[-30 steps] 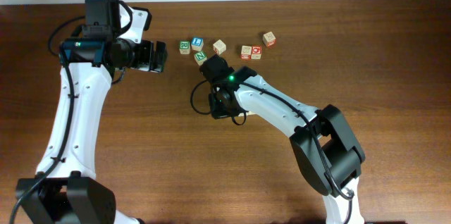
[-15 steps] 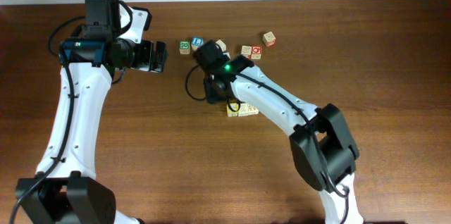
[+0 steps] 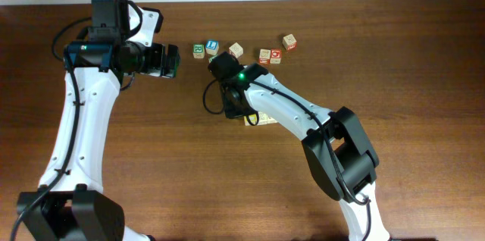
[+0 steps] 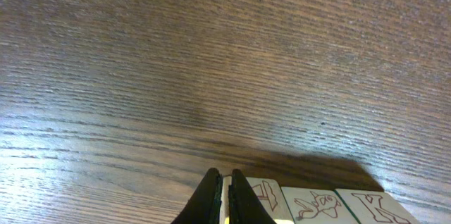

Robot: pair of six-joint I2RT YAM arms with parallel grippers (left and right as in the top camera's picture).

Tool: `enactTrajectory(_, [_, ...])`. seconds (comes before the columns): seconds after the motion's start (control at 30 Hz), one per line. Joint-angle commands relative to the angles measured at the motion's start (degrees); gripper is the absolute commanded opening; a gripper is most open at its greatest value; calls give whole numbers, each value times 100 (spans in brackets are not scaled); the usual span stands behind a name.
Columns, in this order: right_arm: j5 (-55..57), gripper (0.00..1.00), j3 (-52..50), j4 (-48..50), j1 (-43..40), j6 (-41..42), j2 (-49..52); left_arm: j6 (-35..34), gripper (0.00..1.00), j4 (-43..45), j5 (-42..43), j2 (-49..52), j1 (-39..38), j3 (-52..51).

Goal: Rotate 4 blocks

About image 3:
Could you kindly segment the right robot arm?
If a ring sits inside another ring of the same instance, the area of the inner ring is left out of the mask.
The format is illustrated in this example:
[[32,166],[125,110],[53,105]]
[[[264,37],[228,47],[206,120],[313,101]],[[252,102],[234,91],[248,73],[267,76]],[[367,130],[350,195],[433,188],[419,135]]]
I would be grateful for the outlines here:
[[264,113],[301,141],[313,180],[341,207],[350,240],[391,238],[376,201],[380,160],[353,111],[309,102],[260,64],[244,66],[227,52],[214,56],[208,70],[219,86],[226,118],[244,117],[255,126]]

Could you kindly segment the green edged plain block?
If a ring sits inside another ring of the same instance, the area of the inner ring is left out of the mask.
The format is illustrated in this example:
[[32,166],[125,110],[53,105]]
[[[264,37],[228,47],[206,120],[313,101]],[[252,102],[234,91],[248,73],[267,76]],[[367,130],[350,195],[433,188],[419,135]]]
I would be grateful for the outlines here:
[[258,112],[258,125],[265,125],[268,123],[268,116],[263,112]]

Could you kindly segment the yellow framed wooden block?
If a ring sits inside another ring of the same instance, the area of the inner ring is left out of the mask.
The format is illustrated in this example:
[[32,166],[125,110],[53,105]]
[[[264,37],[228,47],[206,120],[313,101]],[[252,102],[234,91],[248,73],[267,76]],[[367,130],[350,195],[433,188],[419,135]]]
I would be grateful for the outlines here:
[[259,115],[258,114],[246,115],[244,121],[246,126],[257,126],[259,123]]

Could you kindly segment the beige engraved wooden block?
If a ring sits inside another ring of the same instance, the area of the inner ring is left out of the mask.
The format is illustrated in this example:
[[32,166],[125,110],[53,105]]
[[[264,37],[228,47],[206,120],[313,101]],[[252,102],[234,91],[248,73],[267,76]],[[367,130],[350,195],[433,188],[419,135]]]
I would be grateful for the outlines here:
[[268,117],[268,123],[269,124],[276,124],[277,121],[274,118],[272,118],[272,117]]

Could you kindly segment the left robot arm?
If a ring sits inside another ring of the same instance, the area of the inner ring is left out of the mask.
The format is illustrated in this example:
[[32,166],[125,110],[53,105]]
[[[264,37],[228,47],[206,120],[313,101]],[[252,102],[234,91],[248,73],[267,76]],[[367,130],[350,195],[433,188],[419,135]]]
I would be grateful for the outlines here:
[[37,240],[143,240],[103,193],[102,163],[114,103],[136,75],[175,78],[175,45],[154,42],[162,13],[131,0],[92,0],[81,31],[55,57],[66,71],[58,135],[37,190],[17,200],[13,230]]

